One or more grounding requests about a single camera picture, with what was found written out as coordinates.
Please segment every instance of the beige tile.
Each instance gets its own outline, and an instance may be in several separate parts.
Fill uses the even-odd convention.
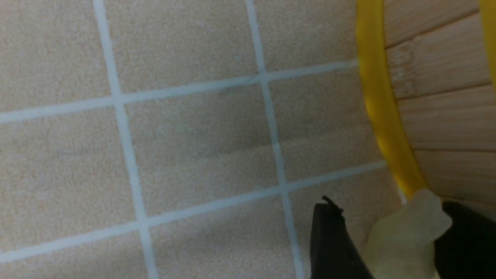
[[[0,125],[0,249],[134,219],[113,109]]]
[[[128,106],[149,215],[277,184],[256,85]]]
[[[354,59],[354,0],[255,0],[267,70]]]
[[[0,264],[3,279],[148,279],[137,232]]]
[[[0,5],[0,111],[110,94],[91,0]]]
[[[310,273],[313,206],[322,202],[322,195],[327,195],[344,209],[346,228],[359,251],[365,245],[375,222],[401,208],[396,182],[386,169],[291,193],[298,243],[307,275]]]
[[[105,4],[123,92],[256,72],[243,0]]]
[[[381,159],[357,70],[271,83],[290,181]]]
[[[280,198],[151,229],[160,278],[294,279]]]

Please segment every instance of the grout line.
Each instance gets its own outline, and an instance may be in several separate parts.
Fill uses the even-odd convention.
[[[114,61],[113,58],[108,58],[108,60],[106,58],[106,63],[111,63],[112,61]],[[201,83],[193,83],[193,84],[176,86],[176,87],[169,87],[158,90],[120,94],[120,98],[123,100],[124,104],[128,104],[133,102],[164,99],[175,96],[208,93],[209,91],[223,90],[236,86],[255,84],[255,83],[259,83],[262,77],[266,79],[268,82],[270,82],[281,79],[298,78],[306,75],[319,74],[319,73],[335,71],[335,70],[351,69],[351,68],[355,68],[356,66],[357,66],[356,60],[334,62],[329,64],[322,64],[322,65],[293,69],[293,70],[280,70],[280,71],[264,73],[264,74],[255,74],[252,76],[235,77],[235,78],[221,79],[221,80],[215,80],[209,82],[201,82]],[[115,71],[115,73],[109,73],[109,70],[107,69],[107,75],[109,76],[109,79],[110,78],[115,79],[118,77],[117,70]],[[115,84],[114,89],[111,88],[111,90],[113,90],[115,93],[117,91],[116,88],[118,88],[117,87],[118,82],[114,82],[114,84]],[[53,116],[53,115],[77,112],[77,111],[109,107],[112,105],[113,105],[112,97],[107,96],[107,97],[94,98],[83,101],[75,101],[65,104],[50,105],[45,107],[35,107],[31,109],[17,110],[12,112],[4,112],[4,113],[0,113],[0,124],[23,121],[28,119],[35,119],[45,116]]]
[[[195,93],[208,93],[209,91],[223,90],[236,86],[244,86],[259,82],[257,74],[252,76],[242,76],[228,79],[221,79],[209,82],[192,83],[177,87],[168,87],[158,90],[150,90],[138,93],[124,94],[124,103],[141,102],[155,99],[184,96]]]
[[[277,120],[274,112],[274,105],[272,103],[272,96],[270,94],[269,84],[266,80],[260,83],[262,87],[263,102],[265,104],[265,117],[269,125],[270,141],[272,143],[272,151],[276,161],[277,180],[279,185],[286,185],[286,171],[284,170],[284,158],[282,156],[281,145],[279,143],[279,135],[277,133]]]
[[[112,100],[112,97],[107,96],[103,98],[95,98],[66,104],[0,113],[0,124],[35,119],[43,116],[52,116],[89,109],[110,107],[113,106],[113,104],[114,102]]]
[[[330,71],[347,70],[358,67],[358,59],[349,61],[338,61],[329,64],[320,64],[312,67],[298,68],[292,70],[279,70],[266,74],[268,81],[298,78],[307,75],[320,74]]]
[[[105,5],[103,3],[103,0],[93,0],[93,5],[98,23],[98,29],[100,31],[100,39],[102,42],[105,64],[107,65],[107,75],[109,79],[110,90],[114,99],[117,125],[119,127],[119,135],[121,138],[127,172],[129,175],[129,183],[131,186],[134,210],[139,228],[139,236],[141,245],[143,246],[143,255],[148,272],[148,279],[159,279],[155,262],[155,254],[153,253],[153,244],[150,230],[146,225],[146,209],[143,200],[141,185],[139,182],[138,167],[136,165],[136,157],[134,155],[134,149],[132,146],[128,118],[122,98],[121,86],[119,84],[119,75],[117,72],[114,52],[112,50],[112,40],[110,37],[110,29],[105,12]]]
[[[357,174],[361,173],[366,173],[369,171],[373,171],[376,169],[384,168],[386,167],[387,164],[385,163],[384,160],[366,164],[366,165],[361,165],[353,168],[347,168],[344,170],[338,170],[335,172],[331,172],[325,175],[320,175],[316,176],[313,178],[308,178],[308,179],[302,179],[299,181],[291,182],[289,183],[288,187],[284,186],[274,186],[271,188],[239,195],[239,196],[234,196],[230,198],[225,198],[221,200],[217,200],[211,203],[207,204],[202,204],[198,206],[194,206],[191,208],[187,209],[181,209],[177,211],[172,211],[172,212],[167,212],[162,215],[158,216],[153,216],[147,218],[145,220],[145,225],[147,227],[153,227],[161,224],[165,224],[171,221],[179,220],[182,218],[188,218],[204,213],[208,213],[211,211],[231,207],[231,206],[236,206],[240,205],[243,203],[259,200],[259,199],[264,199],[276,195],[282,195],[286,192],[291,192],[307,187],[312,187],[312,186],[317,186],[322,183],[354,176]],[[18,261],[18,260],[23,260],[29,257],[33,256],[38,256],[50,252],[55,252],[61,249],[69,248],[69,247],[74,247],[80,244],[84,243],[89,243],[89,242],[94,242],[98,240],[102,240],[105,238],[113,237],[113,236],[118,236],[118,235],[123,235],[126,233],[130,233],[135,230],[140,229],[141,224],[139,224],[137,221],[134,222],[129,222],[126,224],[122,225],[117,225],[109,228],[104,228],[101,230],[95,230],[89,233],[84,233],[84,234],[79,234],[67,238],[62,238],[55,240],[53,242],[48,242],[48,243],[43,243],[40,245],[36,246],[30,246],[30,247],[25,247],[21,248],[19,250],[13,250],[13,251],[8,251],[4,253],[0,253],[0,264],[3,263],[8,263],[8,262],[13,262],[13,261]]]
[[[129,222],[101,230],[95,230],[67,238],[58,239],[52,242],[43,243],[36,246],[21,248],[19,250],[8,251],[0,254],[0,264],[23,260],[26,258],[48,254],[65,248],[75,247],[84,243],[103,240],[109,237],[123,235],[138,230],[137,222]]]
[[[263,57],[263,44],[260,38],[260,32],[258,30],[258,23],[256,20],[256,9],[253,0],[246,0],[246,6],[248,11],[248,19],[251,28],[251,36],[253,39],[253,45],[255,48],[255,57],[258,72],[261,75],[260,86],[262,88],[262,95],[265,104],[265,115],[270,130],[270,140],[272,143],[272,150],[274,152],[274,158],[277,168],[277,179],[279,181],[279,187],[281,188],[281,198],[284,209],[284,216],[286,219],[286,228],[288,230],[289,242],[291,245],[291,252],[293,254],[293,263],[296,271],[297,279],[305,279],[305,272],[303,267],[303,262],[301,258],[301,251],[298,245],[298,237],[295,228],[295,221],[293,219],[293,212],[291,206],[291,200],[288,194],[286,173],[284,170],[284,158],[281,151],[281,145],[279,142],[279,135],[277,131],[277,120],[274,111],[274,104],[272,102],[272,95],[269,87],[269,80],[267,78],[265,61]]]
[[[330,173],[327,173],[324,175],[314,176],[311,178],[299,180],[297,182],[289,183],[288,189],[289,189],[289,192],[292,192],[292,191],[296,191],[296,190],[303,189],[306,187],[319,185],[319,184],[326,183],[329,181],[334,181],[334,180],[338,180],[341,178],[345,178],[345,177],[349,177],[349,176],[354,176],[354,175],[366,173],[369,171],[382,169],[385,167],[387,167],[387,162],[385,160],[380,160],[377,162],[368,163],[365,165],[360,165],[360,166],[351,167],[351,168],[346,168],[346,169],[342,169],[342,170],[337,170],[337,171],[333,171],[333,172],[330,172]]]
[[[298,244],[298,234],[295,227],[295,219],[293,218],[293,205],[291,203],[291,198],[289,197],[288,191],[285,191],[282,194],[282,206],[284,209],[284,216],[286,217],[286,228],[288,230],[291,252],[293,253],[293,263],[295,266],[296,278],[304,279],[305,268],[303,267],[300,246]]]
[[[266,73],[265,60],[263,58],[263,44],[258,31],[258,23],[256,21],[256,9],[253,0],[246,0],[246,8],[248,12],[249,26],[251,29],[251,39],[255,49],[256,66],[259,73]]]
[[[148,225],[150,227],[154,227],[154,226],[162,225],[162,224],[169,223],[169,222],[172,222],[175,220],[208,213],[211,211],[244,204],[244,203],[255,201],[255,200],[265,199],[265,198],[272,197],[275,195],[280,195],[281,191],[282,191],[282,187],[274,186],[274,187],[270,187],[267,189],[239,195],[239,196],[234,196],[234,197],[229,197],[229,198],[225,198],[225,199],[221,199],[221,200],[216,200],[216,201],[211,202],[211,203],[194,206],[194,207],[190,207],[187,209],[181,209],[181,210],[177,210],[177,211],[166,212],[164,214],[149,218],[148,219]]]

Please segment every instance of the black object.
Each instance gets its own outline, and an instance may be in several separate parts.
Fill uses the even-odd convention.
[[[311,279],[373,279],[346,230],[343,210],[328,197],[316,204],[310,239]]]
[[[443,210],[453,226],[435,241],[435,265],[442,279],[496,279],[496,223],[455,202]]]

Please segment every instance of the bamboo panel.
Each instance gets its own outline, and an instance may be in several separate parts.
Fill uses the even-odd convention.
[[[386,54],[397,99],[491,82],[478,13],[389,48]]]
[[[478,10],[477,0],[386,0],[386,45],[390,47],[404,42]]]
[[[398,101],[413,149],[496,151],[492,85]]]
[[[496,205],[496,153],[416,151],[415,156],[436,194]]]

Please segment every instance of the yellow cable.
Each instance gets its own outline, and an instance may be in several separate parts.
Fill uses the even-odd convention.
[[[491,70],[491,80],[494,88],[496,88],[496,0],[481,0],[480,11],[489,69]]]
[[[407,198],[427,186],[403,130],[386,62],[383,0],[357,0],[357,44],[365,104],[377,142]]]

